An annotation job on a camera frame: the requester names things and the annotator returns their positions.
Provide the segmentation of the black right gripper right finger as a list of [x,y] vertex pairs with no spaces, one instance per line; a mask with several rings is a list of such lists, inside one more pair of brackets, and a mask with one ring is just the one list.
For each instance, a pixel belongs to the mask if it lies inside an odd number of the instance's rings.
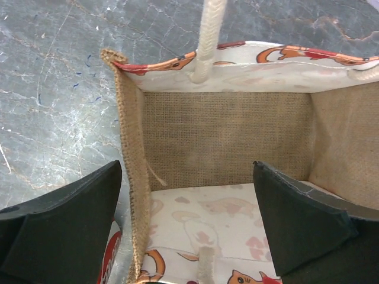
[[377,283],[378,211],[256,161],[253,183],[284,283]]

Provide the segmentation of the red Coke can back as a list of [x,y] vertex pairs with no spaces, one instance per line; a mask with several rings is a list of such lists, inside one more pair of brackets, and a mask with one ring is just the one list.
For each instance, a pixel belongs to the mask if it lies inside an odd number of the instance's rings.
[[121,241],[121,229],[116,220],[112,221],[110,233],[107,240],[107,245],[104,251],[101,270],[97,280],[97,284],[107,284],[110,278],[111,270],[113,268],[115,256],[117,254],[120,241]]

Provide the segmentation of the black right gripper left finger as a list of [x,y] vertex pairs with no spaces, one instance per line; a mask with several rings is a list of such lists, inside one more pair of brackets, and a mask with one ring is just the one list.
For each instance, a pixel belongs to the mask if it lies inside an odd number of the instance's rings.
[[1,210],[2,283],[97,283],[118,197],[115,160]]

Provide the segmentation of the burlap canvas tote bag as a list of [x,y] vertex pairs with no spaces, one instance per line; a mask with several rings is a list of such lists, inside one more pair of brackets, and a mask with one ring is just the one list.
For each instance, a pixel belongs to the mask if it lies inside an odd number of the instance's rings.
[[378,211],[378,57],[219,44],[225,9],[205,1],[196,51],[167,62],[101,50],[130,187],[127,283],[284,283],[256,161]]

